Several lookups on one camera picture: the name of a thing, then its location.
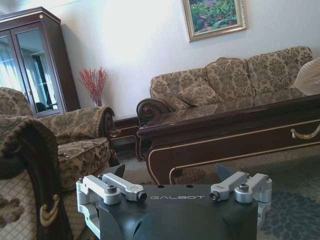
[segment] wooden cabinet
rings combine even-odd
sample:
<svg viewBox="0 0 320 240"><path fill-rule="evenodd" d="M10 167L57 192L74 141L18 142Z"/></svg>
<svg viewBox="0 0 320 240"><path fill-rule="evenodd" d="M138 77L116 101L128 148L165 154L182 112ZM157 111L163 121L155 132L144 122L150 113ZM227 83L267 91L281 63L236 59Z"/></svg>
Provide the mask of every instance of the wooden cabinet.
<svg viewBox="0 0 320 240"><path fill-rule="evenodd" d="M0 16L0 87L21 91L37 118L80 108L61 20L43 7Z"/></svg>

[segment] landscape painting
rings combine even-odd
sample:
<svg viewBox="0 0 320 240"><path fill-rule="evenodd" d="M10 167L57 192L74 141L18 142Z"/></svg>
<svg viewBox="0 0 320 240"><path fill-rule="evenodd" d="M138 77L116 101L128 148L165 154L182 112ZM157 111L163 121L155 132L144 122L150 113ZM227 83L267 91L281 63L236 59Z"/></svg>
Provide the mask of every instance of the landscape painting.
<svg viewBox="0 0 320 240"><path fill-rule="evenodd" d="M246 29L242 0L182 0L189 41Z"/></svg>

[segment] red flowers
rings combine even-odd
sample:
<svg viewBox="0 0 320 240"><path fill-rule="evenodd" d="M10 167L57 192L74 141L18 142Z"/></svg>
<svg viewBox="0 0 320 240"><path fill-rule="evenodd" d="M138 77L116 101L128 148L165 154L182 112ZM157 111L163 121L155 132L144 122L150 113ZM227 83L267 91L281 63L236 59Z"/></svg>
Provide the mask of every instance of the red flowers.
<svg viewBox="0 0 320 240"><path fill-rule="evenodd" d="M83 69L80 72L80 82L88 90L92 100L97 106L101 106L101 95L108 78L108 70L100 67L96 69Z"/></svg>

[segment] dark wooden table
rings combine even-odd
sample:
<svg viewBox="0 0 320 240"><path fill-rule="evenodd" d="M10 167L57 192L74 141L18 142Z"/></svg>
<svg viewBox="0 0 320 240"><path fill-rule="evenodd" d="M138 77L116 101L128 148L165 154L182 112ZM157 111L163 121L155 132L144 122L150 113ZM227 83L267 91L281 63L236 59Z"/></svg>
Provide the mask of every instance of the dark wooden table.
<svg viewBox="0 0 320 240"><path fill-rule="evenodd" d="M158 115L137 133L152 141L149 174L158 184L173 184L173 172L183 168L319 144L320 95L285 93Z"/></svg>
<svg viewBox="0 0 320 240"><path fill-rule="evenodd" d="M137 135L137 131L140 128L138 117L133 116L125 119L115 120L113 123L117 129L121 130L121 133L116 137L111 137L111 140L133 138L135 142L136 159L139 162L144 162L145 157L141 153L142 141L141 141L141 138Z"/></svg>

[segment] sofa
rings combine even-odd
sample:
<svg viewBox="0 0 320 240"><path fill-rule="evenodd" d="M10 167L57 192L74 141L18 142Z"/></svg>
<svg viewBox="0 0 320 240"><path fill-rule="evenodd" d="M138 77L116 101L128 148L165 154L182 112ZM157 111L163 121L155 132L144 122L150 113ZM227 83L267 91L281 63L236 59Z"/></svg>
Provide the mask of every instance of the sofa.
<svg viewBox="0 0 320 240"><path fill-rule="evenodd" d="M97 107L35 119L21 92L0 87L0 239L78 238L76 181L119 164L113 115Z"/></svg>
<svg viewBox="0 0 320 240"><path fill-rule="evenodd" d="M309 47L298 46L248 59L221 57L204 68L156 76L151 80L151 98L137 105L140 124L164 113L279 91L302 96L293 83L312 59Z"/></svg>

